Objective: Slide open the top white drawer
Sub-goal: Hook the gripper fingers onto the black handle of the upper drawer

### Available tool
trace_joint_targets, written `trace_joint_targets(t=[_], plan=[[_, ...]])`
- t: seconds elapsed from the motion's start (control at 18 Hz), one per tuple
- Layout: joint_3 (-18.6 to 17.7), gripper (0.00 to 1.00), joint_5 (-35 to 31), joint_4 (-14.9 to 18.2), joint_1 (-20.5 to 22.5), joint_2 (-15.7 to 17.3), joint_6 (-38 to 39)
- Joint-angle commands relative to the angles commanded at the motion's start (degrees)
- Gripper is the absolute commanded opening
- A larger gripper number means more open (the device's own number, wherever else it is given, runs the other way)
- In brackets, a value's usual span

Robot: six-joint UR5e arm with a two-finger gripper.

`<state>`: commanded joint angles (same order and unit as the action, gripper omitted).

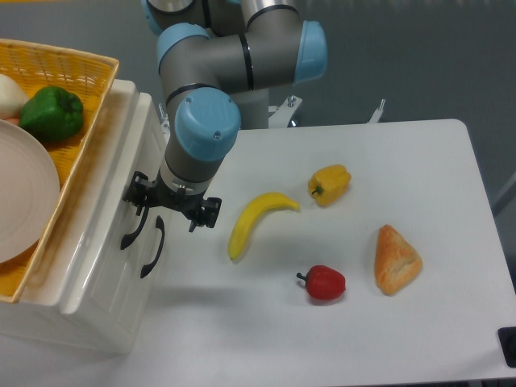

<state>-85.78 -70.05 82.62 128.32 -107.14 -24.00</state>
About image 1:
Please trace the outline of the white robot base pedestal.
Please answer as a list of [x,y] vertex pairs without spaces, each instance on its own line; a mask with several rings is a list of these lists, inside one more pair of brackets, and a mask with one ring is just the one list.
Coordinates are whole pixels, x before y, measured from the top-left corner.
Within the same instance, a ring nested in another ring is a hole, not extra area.
[[268,128],[269,89],[231,95],[239,108],[243,130]]

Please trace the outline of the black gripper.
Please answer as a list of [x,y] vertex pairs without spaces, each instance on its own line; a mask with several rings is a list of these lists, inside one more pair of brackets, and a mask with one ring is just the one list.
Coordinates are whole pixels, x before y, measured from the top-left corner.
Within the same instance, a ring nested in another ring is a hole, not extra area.
[[123,201],[136,208],[140,216],[144,208],[164,207],[182,213],[190,220],[189,232],[197,227],[214,228],[222,206],[222,199],[203,198],[201,194],[188,195],[186,188],[173,191],[162,180],[149,181],[148,176],[134,171]]

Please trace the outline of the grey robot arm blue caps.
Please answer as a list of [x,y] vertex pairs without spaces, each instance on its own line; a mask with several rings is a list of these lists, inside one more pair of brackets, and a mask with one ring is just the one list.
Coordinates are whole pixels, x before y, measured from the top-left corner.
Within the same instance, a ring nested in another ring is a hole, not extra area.
[[233,97],[321,77],[327,40],[291,1],[145,1],[170,135],[157,175],[135,172],[123,195],[141,220],[153,207],[213,227],[206,191],[241,127]]

